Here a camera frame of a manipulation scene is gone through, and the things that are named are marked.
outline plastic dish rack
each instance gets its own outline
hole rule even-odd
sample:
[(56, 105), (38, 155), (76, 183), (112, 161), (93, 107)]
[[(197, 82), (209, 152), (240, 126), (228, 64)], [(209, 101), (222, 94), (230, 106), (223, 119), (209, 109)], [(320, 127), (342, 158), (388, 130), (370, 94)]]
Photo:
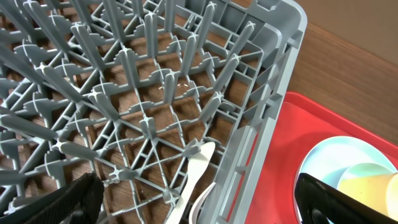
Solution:
[[(64, 17), (67, 10), (79, 21)], [(86, 161), (88, 172), (97, 172), (99, 165), (112, 170), (105, 186), (125, 183), (132, 192), (131, 206), (107, 213), (103, 205), (99, 223), (127, 212), (137, 218), (130, 223), (162, 223), (187, 179), (187, 160), (201, 142), (213, 141), (219, 160), (209, 169), (216, 187), (199, 223), (244, 223), (307, 26), (297, 3), (258, 0), (244, 8), (229, 0), (3, 0), (0, 11), (14, 26), (0, 30), (0, 151), (12, 161), (0, 170), (2, 212), (40, 198), (26, 196), (27, 179), (44, 175), (62, 187), (68, 182), (64, 167)], [(211, 33), (225, 42), (213, 42)], [(170, 39), (163, 49), (160, 36)], [(43, 39), (52, 47), (44, 47)], [(128, 44), (138, 40), (145, 40), (145, 50)], [(176, 55), (180, 66), (160, 62), (168, 55)], [(143, 62), (153, 66), (146, 77)], [(115, 69), (124, 71), (122, 80), (109, 79)], [(239, 92), (240, 102), (227, 94), (236, 80), (247, 86)], [(142, 97), (151, 87), (161, 92), (159, 100)], [(134, 95), (135, 103), (120, 111), (111, 99), (125, 93)], [(210, 97), (203, 100), (203, 95)], [(188, 103), (196, 114), (183, 116), (175, 109)], [(171, 115), (154, 118), (157, 108)], [(99, 115), (87, 118), (89, 110)], [(216, 118), (231, 124), (222, 131), (225, 141), (209, 134)], [(90, 137), (90, 127), (98, 124), (102, 129)], [(187, 141), (186, 127), (193, 124), (203, 132)], [(22, 162), (19, 149), (26, 145), (35, 149)], [(160, 152), (160, 145), (176, 153)], [(122, 163), (106, 156), (112, 150)], [(177, 161), (172, 174), (164, 166), (170, 161)], [(144, 175), (153, 167), (160, 181)], [(160, 193), (143, 200), (137, 183)], [(142, 210), (153, 203), (166, 205), (162, 220), (145, 219)]]

